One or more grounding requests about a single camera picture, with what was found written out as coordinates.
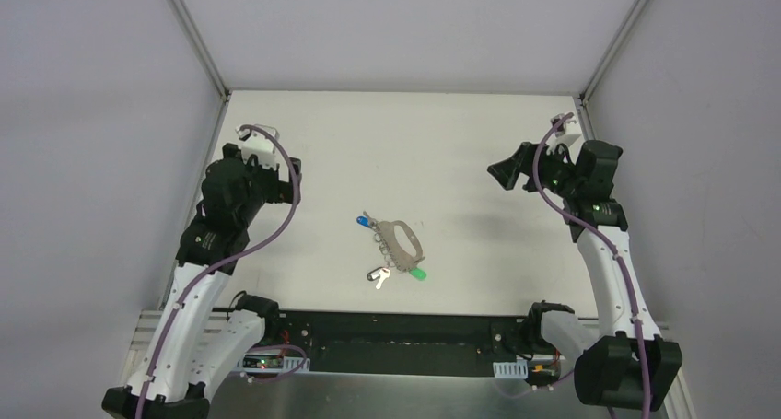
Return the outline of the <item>keyring with coloured key tags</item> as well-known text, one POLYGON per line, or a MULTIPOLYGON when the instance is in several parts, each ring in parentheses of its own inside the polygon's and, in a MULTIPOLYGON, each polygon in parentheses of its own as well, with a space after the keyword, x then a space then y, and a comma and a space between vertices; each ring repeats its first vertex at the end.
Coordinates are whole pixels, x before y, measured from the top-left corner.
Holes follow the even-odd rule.
POLYGON ((374 284, 376 290, 382 288, 393 272, 408 274, 421 282, 427 279, 427 272, 420 268, 420 263, 425 259, 422 243, 406 222, 377 219, 367 212, 359 215, 356 222, 373 232, 374 241, 385 262, 384 266, 367 272, 367 280, 374 284))

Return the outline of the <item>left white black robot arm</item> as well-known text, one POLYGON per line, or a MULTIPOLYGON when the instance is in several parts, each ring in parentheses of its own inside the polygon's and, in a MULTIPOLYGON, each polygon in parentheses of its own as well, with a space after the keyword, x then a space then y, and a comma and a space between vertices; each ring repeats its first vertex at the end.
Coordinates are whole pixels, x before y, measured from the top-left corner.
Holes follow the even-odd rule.
POLYGON ((256 346, 274 347, 275 302, 243 296, 228 326, 197 350, 237 261, 267 246, 300 202, 301 162, 272 137, 226 144, 202 182, 202 199, 181 236, 169 296, 143 360, 101 407, 113 418, 205 418, 216 389, 256 346))

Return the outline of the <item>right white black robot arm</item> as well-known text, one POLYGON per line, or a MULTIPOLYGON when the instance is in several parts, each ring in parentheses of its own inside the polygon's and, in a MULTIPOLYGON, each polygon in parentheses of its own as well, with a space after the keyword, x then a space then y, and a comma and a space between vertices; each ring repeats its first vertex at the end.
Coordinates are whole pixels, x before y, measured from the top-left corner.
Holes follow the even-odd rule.
POLYGON ((571 161, 563 146, 524 142, 487 171, 506 191, 525 176, 524 191, 562 199, 557 211, 586 264, 599 321, 599 330, 591 332, 569 306, 537 302, 504 346, 518 356, 543 355, 553 348, 572 362, 570 375, 582 403, 610 412, 635 410, 648 418, 676 379, 682 350, 663 338, 636 281, 628 221, 612 198, 623 152, 590 140, 571 161))

